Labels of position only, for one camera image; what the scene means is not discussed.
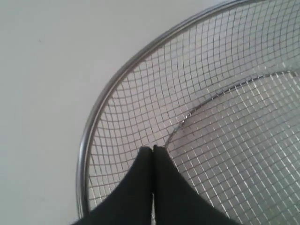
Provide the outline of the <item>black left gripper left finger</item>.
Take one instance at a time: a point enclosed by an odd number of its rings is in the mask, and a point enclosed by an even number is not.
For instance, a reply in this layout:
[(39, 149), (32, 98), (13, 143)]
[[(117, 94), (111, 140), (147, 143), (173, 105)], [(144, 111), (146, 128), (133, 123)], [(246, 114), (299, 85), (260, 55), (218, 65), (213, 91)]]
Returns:
[(141, 147), (129, 171), (105, 200), (76, 225), (150, 225), (153, 152)]

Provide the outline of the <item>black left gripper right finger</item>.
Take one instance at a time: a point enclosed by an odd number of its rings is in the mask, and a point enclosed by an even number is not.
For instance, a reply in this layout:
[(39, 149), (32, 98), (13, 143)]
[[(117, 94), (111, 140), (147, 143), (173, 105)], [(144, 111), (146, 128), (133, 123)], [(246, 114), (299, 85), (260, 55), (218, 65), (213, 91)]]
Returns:
[(164, 147), (153, 147), (157, 225), (237, 225), (201, 198), (178, 172)]

